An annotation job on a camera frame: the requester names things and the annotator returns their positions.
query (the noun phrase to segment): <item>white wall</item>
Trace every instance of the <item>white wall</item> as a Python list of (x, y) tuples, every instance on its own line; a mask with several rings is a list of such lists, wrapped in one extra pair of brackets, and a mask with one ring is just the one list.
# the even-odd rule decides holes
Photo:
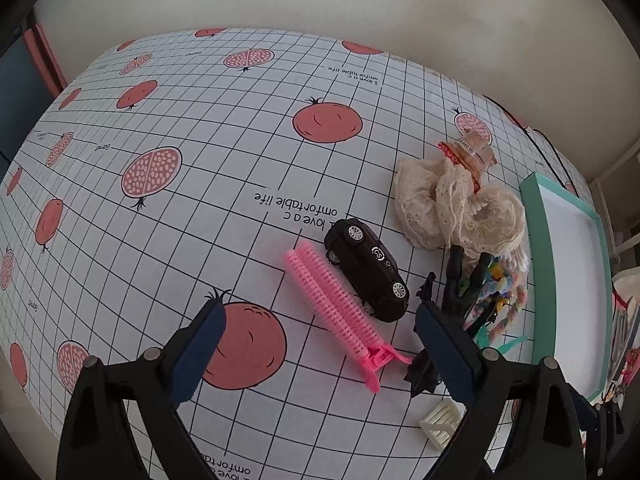
[(377, 46), (491, 95), (587, 177), (640, 131), (640, 61), (600, 0), (40, 0), (36, 15), (69, 79), (133, 38), (283, 28)]

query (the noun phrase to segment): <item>pink hair roller clip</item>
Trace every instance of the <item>pink hair roller clip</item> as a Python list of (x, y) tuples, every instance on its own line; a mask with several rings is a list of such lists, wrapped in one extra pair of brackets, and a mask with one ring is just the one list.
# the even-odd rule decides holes
[(376, 372), (388, 362), (394, 358), (411, 362), (382, 339), (311, 243), (304, 241), (287, 251), (284, 263), (329, 330), (360, 365), (369, 390), (380, 391)]

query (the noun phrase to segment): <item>black cable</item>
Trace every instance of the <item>black cable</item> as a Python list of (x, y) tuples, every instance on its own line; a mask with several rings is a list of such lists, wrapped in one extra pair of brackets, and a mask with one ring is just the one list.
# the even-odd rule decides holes
[[(538, 150), (538, 153), (542, 156), (542, 158), (544, 159), (544, 161), (546, 162), (546, 165), (549, 167), (549, 169), (552, 171), (552, 173), (554, 174), (554, 177), (556, 178), (556, 180), (560, 183), (560, 186), (564, 187), (566, 189), (566, 185), (564, 184), (564, 182), (562, 182), (562, 179), (560, 179), (559, 175), (556, 173), (556, 170), (554, 170), (554, 167), (551, 165), (551, 163), (548, 161), (548, 158), (546, 158), (545, 154), (542, 152), (542, 150), (540, 149), (540, 147), (536, 144), (536, 141), (533, 140), (533, 138), (529, 135), (529, 132), (527, 131), (527, 129), (522, 126), (522, 124), (520, 124), (520, 121), (517, 120), (510, 111), (507, 110), (507, 108), (505, 108), (504, 106), (502, 106), (498, 101), (494, 101), (493, 99), (491, 99), (488, 95), (484, 96), (485, 98), (489, 99), (489, 101), (491, 101), (493, 104), (495, 104), (496, 106), (500, 107), (500, 110), (502, 110), (504, 112), (505, 115), (507, 115), (510, 119), (511, 122), (513, 124), (517, 124), (518, 127), (522, 130), (522, 132), (527, 136), (527, 139), (529, 139), (533, 145), (536, 147), (536, 149)], [(540, 130), (534, 130), (535, 132), (539, 133), (540, 135), (542, 135), (543, 137), (545, 137), (546, 142), (549, 143), (549, 145), (551, 146), (551, 149), (554, 150), (554, 153), (556, 154), (556, 157), (558, 158), (558, 161), (560, 162), (560, 165), (562, 166), (562, 169), (564, 170), (564, 172), (566, 173), (566, 176), (569, 178), (569, 182), (571, 183), (572, 186), (574, 186), (574, 190), (575, 193), (578, 194), (578, 189), (577, 187), (575, 187), (574, 181), (571, 178), (571, 175), (569, 175), (569, 172), (566, 170), (566, 168), (564, 167), (564, 164), (562, 163), (562, 159), (560, 158), (560, 155), (558, 154), (558, 152), (556, 151), (556, 148), (553, 146), (553, 144), (551, 143), (551, 141), (549, 139), (546, 138), (546, 135), (544, 133), (542, 133)]]

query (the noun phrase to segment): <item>toy car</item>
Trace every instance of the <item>toy car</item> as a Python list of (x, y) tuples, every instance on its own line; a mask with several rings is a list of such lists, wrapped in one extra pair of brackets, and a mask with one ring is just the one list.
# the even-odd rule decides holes
[(369, 226), (357, 218), (338, 220), (324, 237), (324, 246), (329, 261), (340, 267), (375, 318), (393, 322), (404, 316), (409, 303), (406, 285), (396, 261)]

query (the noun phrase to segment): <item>silver wheel rim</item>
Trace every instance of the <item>silver wheel rim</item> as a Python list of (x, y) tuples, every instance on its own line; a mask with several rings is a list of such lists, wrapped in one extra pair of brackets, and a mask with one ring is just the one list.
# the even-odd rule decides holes
[(406, 296), (406, 288), (402, 283), (394, 283), (393, 291), (396, 298), (404, 298)]
[(359, 227), (356, 227), (355, 225), (350, 226), (347, 232), (349, 233), (349, 236), (354, 240), (356, 240), (357, 242), (362, 240), (364, 236), (362, 234), (362, 230)]

